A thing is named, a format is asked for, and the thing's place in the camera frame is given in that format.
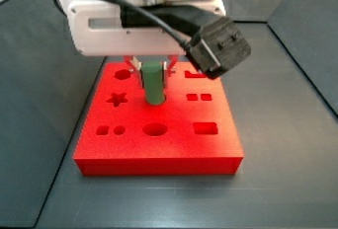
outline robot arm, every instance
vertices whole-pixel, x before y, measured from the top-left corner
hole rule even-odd
[[[168,34],[128,7],[100,0],[58,0],[74,46],[84,55],[185,54],[213,79],[249,55],[249,46],[225,17],[221,0],[124,0],[160,18],[189,40]]]

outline circular hole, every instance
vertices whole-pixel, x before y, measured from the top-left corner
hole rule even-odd
[[[152,122],[142,127],[142,131],[149,136],[161,136],[166,133],[168,128],[164,124]]]
[[[116,134],[116,135],[121,135],[122,133],[124,133],[124,131],[125,131],[125,127],[124,126],[121,126],[121,125],[118,125],[118,126],[116,126],[114,128],[113,128],[113,133]]]

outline dark gray tabletop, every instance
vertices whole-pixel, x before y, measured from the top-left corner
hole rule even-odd
[[[84,178],[73,137],[37,227],[338,226],[335,115],[268,27],[239,27],[252,56],[223,77],[245,151],[237,174]]]

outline star-shaped hole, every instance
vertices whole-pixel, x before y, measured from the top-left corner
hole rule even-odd
[[[113,107],[118,107],[121,103],[128,103],[125,99],[126,93],[112,93],[110,98],[106,100],[106,103],[112,103]]]

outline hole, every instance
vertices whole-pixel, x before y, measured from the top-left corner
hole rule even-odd
[[[125,99],[126,93],[112,93],[110,98],[105,101],[106,103],[112,103],[113,107],[118,107],[120,104],[128,103],[128,100]]]
[[[118,80],[125,80],[125,79],[130,78],[130,71],[126,70],[126,69],[121,69],[121,70],[114,72],[113,77]]]
[[[194,134],[217,134],[215,122],[194,122],[192,125]]]
[[[200,100],[201,101],[211,101],[212,100],[211,94],[200,94]]]
[[[152,122],[142,127],[142,131],[149,136],[161,136],[166,133],[168,128],[164,124]]]
[[[109,132],[109,126],[101,125],[96,129],[96,135],[106,135]]]
[[[204,74],[192,74],[188,70],[184,70],[184,78],[205,78]]]
[[[186,99],[188,101],[197,101],[196,94],[185,94],[185,99]]]
[[[118,125],[113,128],[112,131],[116,135],[121,135],[125,132],[125,127],[122,125]]]

